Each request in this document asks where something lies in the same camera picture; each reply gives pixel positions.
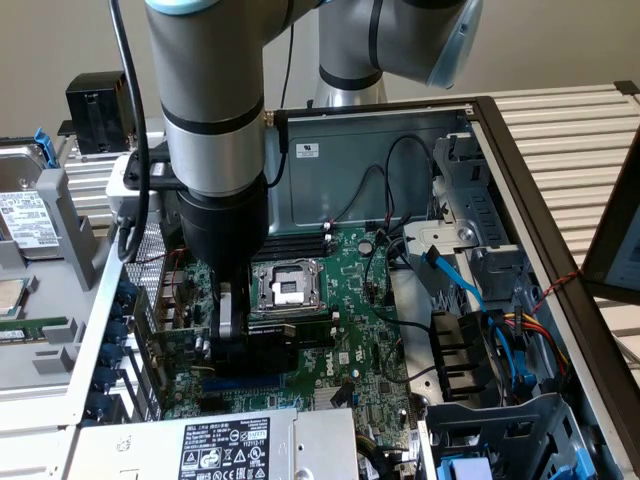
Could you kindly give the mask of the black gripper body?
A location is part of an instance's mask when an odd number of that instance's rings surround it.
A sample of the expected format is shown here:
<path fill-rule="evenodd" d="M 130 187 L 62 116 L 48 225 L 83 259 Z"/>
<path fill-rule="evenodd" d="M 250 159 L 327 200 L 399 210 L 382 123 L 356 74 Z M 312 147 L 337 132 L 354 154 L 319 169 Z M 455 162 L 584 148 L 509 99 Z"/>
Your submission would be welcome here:
<path fill-rule="evenodd" d="M 247 188 L 222 197 L 177 193 L 184 240 L 220 282 L 241 282 L 269 230 L 268 188 L 263 174 Z"/>

